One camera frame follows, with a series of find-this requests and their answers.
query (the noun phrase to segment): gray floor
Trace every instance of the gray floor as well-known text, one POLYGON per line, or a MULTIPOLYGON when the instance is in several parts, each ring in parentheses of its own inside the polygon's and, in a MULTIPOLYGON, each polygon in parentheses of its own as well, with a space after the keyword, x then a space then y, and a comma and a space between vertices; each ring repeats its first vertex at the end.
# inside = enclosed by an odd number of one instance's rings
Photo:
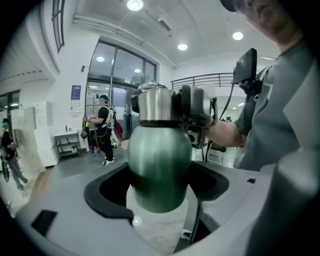
MULTIPOLYGON (((115 161, 128 161, 127 151, 121 147, 113 149, 115 161)), ((59 163, 53 168, 51 175, 51 182, 57 182, 60 179, 70 177, 73 175, 92 172, 97 168, 101 168, 104 156, 101 153, 92 156, 91 153, 84 153, 81 156, 61 158, 59 163)))

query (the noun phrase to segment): floor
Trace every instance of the floor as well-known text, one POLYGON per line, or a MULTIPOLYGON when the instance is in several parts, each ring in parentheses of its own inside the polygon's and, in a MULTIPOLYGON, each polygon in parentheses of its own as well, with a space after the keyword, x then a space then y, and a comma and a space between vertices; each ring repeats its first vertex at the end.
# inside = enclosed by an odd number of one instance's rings
MULTIPOLYGON (((212 151, 211 153, 223 156, 224 166, 231 168, 237 150, 229 148, 225 153, 218 151, 212 151)), ((115 148, 113 154, 117 162, 128 161, 127 150, 121 147, 115 148)), ((101 153, 95 156, 90 153, 84 153, 81 156, 61 159, 52 170, 40 175, 37 181, 31 180, 23 192, 17 190, 12 178, 7 183, 3 175, 0 174, 0 195, 5 203, 11 202, 10 213, 14 216, 31 197, 39 195, 46 186, 59 182, 66 177, 92 172, 102 166, 103 159, 104 157, 101 153)), ((194 149, 192 160, 202 161, 202 159, 202 150, 194 149)), ((208 159, 218 164, 220 162, 220 159, 216 156, 209 155, 208 159)), ((187 240, 180 238, 180 233, 182 229, 191 230, 193 228, 197 213, 197 199, 190 187, 187 188, 186 198, 181 206, 172 212, 155 214, 144 210, 136 203, 132 187, 127 192, 127 207, 141 220, 140 225, 135 226, 134 229, 161 255, 172 255, 189 246, 187 240)))
POLYGON ((29 177, 22 170, 23 176, 28 179, 28 183, 24 185, 24 190, 17 189, 15 180, 9 173, 9 181, 6 182, 3 173, 0 173, 0 196, 5 205, 8 205, 9 213, 12 217, 21 209, 30 199, 36 180, 29 177))

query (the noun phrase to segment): ceiling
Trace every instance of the ceiling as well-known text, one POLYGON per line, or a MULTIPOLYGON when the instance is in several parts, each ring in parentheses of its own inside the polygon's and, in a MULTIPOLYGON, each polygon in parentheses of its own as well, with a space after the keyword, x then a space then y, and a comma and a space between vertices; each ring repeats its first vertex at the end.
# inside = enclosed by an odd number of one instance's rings
MULTIPOLYGON (((173 63, 217 55, 245 53, 255 48, 259 56, 275 58, 276 45, 249 25, 240 14, 226 11, 220 0, 142 0, 140 11, 127 8, 126 0, 86 0, 81 13, 119 26, 149 42, 173 63), (158 20, 169 25, 167 31, 158 20), (232 38, 242 32, 243 39, 232 38), (178 44, 186 43, 186 51, 178 44)), ((258 58, 263 65, 268 61, 258 58)))
POLYGON ((1 57, 0 82, 41 72, 41 68, 35 64, 29 52, 26 50, 24 39, 18 31, 13 35, 1 57))

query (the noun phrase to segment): cap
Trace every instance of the cap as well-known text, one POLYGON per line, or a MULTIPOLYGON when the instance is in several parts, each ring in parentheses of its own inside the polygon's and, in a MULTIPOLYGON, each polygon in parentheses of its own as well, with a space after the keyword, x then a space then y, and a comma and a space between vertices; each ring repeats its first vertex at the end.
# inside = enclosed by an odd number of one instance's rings
POLYGON ((234 0, 220 0, 220 2, 223 7, 226 8, 229 12, 236 12, 234 0))
POLYGON ((101 95, 100 99, 104 99, 106 103, 109 103, 109 97, 107 95, 101 95))

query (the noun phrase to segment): monitor screen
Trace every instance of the monitor screen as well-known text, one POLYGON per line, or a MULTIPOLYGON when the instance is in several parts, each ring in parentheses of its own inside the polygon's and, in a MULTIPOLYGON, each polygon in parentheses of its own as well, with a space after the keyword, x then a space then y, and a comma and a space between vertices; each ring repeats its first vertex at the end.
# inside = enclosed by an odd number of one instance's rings
POLYGON ((257 74, 257 50, 251 48, 237 62, 233 72, 232 83, 254 81, 257 74))

